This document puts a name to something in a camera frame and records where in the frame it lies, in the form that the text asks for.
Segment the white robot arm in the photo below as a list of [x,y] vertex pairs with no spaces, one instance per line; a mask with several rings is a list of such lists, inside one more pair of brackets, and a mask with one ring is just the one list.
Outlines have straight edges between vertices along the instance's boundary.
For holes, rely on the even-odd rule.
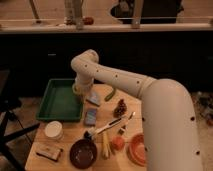
[[182,84],[103,66],[92,49],[74,57],[71,68],[81,95],[98,80],[142,101],[147,171],[203,171],[195,109]]

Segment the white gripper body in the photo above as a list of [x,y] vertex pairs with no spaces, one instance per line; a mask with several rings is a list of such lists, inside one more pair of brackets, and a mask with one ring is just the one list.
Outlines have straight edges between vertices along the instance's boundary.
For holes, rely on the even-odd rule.
[[83,95],[86,95],[91,90],[93,86],[93,82],[94,82],[93,79],[90,79],[89,81],[85,81],[76,77],[74,84],[80,89]]

